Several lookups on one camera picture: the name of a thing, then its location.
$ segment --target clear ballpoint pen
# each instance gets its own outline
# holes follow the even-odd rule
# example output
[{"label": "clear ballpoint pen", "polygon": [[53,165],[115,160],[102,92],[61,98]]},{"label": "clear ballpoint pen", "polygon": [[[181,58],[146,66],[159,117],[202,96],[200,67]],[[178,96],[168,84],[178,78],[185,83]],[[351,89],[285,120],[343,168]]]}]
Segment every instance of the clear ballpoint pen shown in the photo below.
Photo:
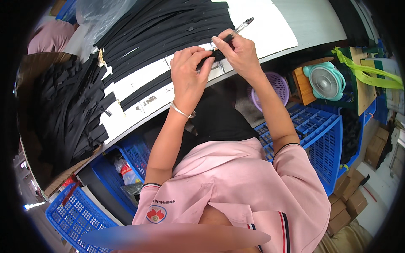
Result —
[{"label": "clear ballpoint pen", "polygon": [[238,26],[238,28],[236,28],[235,30],[233,30],[233,32],[231,32],[230,34],[228,34],[226,37],[225,37],[225,39],[224,39],[224,41],[225,42],[230,42],[232,39],[233,39],[233,36],[235,35],[235,34],[238,34],[240,31],[242,31],[245,27],[247,27],[252,21],[253,21],[253,19],[254,18],[250,18],[250,19],[248,19],[248,20],[246,20],[245,22],[243,22],[240,26]]}]

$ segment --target pink shirt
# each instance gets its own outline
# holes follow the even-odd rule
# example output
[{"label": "pink shirt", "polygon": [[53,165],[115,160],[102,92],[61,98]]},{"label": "pink shirt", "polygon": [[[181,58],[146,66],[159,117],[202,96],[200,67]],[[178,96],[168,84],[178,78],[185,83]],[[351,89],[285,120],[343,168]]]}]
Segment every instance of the pink shirt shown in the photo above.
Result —
[{"label": "pink shirt", "polygon": [[198,223],[209,204],[238,227],[271,236],[264,253],[312,252],[329,222],[328,196],[305,150],[290,144],[264,159],[256,138],[193,148],[162,186],[141,190],[132,224]]},{"label": "pink shirt", "polygon": [[61,52],[75,33],[72,24],[62,20],[50,20],[40,27],[38,34],[28,44],[28,54]]}]

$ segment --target printed logo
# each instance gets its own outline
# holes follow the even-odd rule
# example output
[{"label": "printed logo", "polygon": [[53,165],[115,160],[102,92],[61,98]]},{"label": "printed logo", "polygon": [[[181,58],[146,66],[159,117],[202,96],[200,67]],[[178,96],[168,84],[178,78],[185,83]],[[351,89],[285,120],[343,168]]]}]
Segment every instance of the printed logo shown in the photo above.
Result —
[{"label": "printed logo", "polygon": [[151,205],[148,212],[146,213],[146,218],[148,221],[157,224],[166,218],[166,209],[161,206]]}]

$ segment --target woman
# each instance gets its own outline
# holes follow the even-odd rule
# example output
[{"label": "woman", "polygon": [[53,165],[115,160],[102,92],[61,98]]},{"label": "woman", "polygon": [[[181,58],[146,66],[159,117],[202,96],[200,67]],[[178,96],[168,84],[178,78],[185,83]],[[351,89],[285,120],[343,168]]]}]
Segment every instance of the woman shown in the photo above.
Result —
[{"label": "woman", "polygon": [[[312,252],[329,222],[328,197],[260,68],[254,42],[236,34],[231,47],[222,40],[231,31],[212,40],[260,99],[273,139],[273,164],[265,160],[259,135],[238,111],[217,95],[203,95],[214,57],[200,73],[196,66],[211,52],[200,47],[178,51],[171,61],[175,99],[153,145],[132,224],[246,227],[271,236],[246,252]],[[198,135],[183,158],[183,129],[193,111]],[[182,160],[172,171],[178,155]]]},{"label": "woman", "polygon": [[62,52],[78,25],[59,19],[50,20],[42,24],[34,32],[28,44],[28,54],[43,52]]}]

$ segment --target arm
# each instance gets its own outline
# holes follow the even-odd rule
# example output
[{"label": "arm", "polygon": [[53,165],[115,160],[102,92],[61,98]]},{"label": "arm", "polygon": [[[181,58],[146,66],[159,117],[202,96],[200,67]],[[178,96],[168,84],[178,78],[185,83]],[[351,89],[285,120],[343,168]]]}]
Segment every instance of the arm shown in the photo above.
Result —
[{"label": "arm", "polygon": [[234,49],[232,49],[222,40],[231,32],[231,29],[227,29],[218,37],[212,37],[212,41],[235,71],[255,89],[273,140],[274,153],[286,144],[300,143],[290,115],[260,67],[254,42],[235,34],[232,40]]},{"label": "arm", "polygon": [[[200,73],[197,64],[212,54],[201,47],[189,47],[178,51],[170,61],[171,77],[175,90],[174,103],[183,113],[190,115],[197,106],[207,84],[214,57],[204,62]],[[179,154],[187,117],[169,109],[166,121],[160,131],[149,156],[145,184],[162,185],[172,178],[172,169]]]}]

